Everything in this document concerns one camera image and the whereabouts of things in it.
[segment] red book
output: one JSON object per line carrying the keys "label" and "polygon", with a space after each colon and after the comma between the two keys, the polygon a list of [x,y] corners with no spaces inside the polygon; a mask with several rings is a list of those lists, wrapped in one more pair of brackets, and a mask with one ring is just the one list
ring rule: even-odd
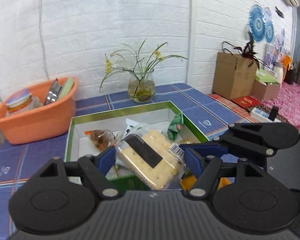
{"label": "red book", "polygon": [[231,99],[231,101],[235,102],[237,105],[239,105],[245,109],[247,109],[250,106],[261,105],[261,102],[252,96],[234,98],[234,99]]}

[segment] brown paper bag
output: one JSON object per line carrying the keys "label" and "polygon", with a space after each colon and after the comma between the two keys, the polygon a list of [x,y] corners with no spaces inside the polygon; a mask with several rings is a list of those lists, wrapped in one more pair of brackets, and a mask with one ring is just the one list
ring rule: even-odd
{"label": "brown paper bag", "polygon": [[212,91],[226,99],[250,96],[257,68],[254,60],[240,54],[218,52]]}

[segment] white bottle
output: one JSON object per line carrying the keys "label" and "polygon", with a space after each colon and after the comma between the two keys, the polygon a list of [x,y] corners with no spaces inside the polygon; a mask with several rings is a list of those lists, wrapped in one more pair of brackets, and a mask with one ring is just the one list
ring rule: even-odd
{"label": "white bottle", "polygon": [[280,87],[282,86],[283,79],[283,64],[281,62],[276,62],[273,67],[273,71],[277,73],[277,83],[280,83]]}

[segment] table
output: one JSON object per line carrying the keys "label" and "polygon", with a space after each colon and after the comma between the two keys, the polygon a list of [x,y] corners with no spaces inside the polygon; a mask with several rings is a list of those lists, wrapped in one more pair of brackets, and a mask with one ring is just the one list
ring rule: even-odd
{"label": "table", "polygon": [[[156,95],[149,103],[172,101],[209,138],[223,134],[232,122],[249,122],[219,102],[186,84],[156,87]],[[76,115],[140,105],[127,92],[89,98],[76,102]],[[0,150],[0,240],[16,229],[8,213],[8,202],[44,163],[54,156],[64,157],[67,134],[22,145],[7,141]],[[223,156],[227,162],[236,162],[232,155]]]}

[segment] glass jar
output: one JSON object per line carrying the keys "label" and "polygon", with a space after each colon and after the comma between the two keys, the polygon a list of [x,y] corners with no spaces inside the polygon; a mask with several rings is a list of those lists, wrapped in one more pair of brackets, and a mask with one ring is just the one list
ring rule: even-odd
{"label": "glass jar", "polygon": [[130,72],[128,94],[137,103],[149,102],[155,94],[155,84],[153,81],[154,70],[144,73]]}

